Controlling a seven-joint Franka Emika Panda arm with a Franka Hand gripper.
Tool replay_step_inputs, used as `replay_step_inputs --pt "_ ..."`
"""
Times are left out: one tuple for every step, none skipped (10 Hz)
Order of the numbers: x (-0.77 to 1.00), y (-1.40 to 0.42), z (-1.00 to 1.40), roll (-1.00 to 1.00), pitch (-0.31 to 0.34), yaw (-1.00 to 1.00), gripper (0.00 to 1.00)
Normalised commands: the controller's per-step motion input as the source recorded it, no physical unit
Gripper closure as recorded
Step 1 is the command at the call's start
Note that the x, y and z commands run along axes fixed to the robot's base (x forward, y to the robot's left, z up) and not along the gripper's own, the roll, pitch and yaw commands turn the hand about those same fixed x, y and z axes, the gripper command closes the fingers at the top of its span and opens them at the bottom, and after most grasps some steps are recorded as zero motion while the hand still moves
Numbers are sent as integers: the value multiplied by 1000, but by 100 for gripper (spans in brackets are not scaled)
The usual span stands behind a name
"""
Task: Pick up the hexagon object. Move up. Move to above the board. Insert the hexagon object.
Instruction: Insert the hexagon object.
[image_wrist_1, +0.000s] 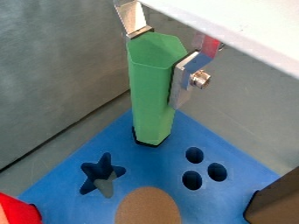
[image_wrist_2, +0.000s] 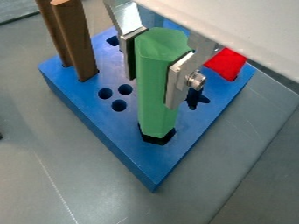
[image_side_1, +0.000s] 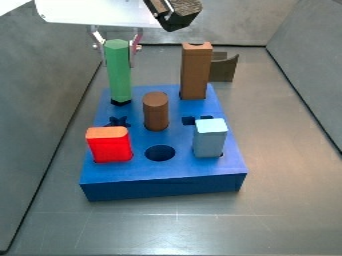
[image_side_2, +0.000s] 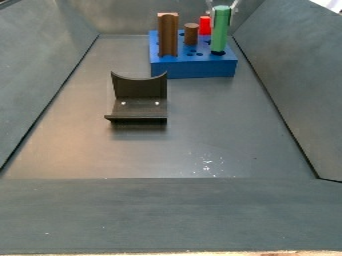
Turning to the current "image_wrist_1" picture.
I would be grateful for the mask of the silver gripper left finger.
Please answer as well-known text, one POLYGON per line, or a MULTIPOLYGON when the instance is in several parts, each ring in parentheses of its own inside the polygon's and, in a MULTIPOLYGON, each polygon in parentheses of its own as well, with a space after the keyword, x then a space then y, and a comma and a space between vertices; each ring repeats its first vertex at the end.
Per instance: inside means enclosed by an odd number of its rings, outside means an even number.
POLYGON ((125 43, 139 38, 155 28, 147 24, 144 9, 137 0, 112 0, 116 14, 123 25, 125 43))

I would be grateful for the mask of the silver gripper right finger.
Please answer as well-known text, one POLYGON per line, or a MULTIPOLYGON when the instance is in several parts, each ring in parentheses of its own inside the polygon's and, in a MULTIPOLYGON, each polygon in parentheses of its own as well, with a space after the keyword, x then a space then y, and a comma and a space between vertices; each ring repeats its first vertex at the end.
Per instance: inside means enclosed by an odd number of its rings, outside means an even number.
POLYGON ((168 105, 177 109, 191 97, 193 88, 204 89, 211 83, 211 75, 204 67, 212 62, 221 42, 201 32, 196 32, 191 43, 193 51, 175 64, 168 105))

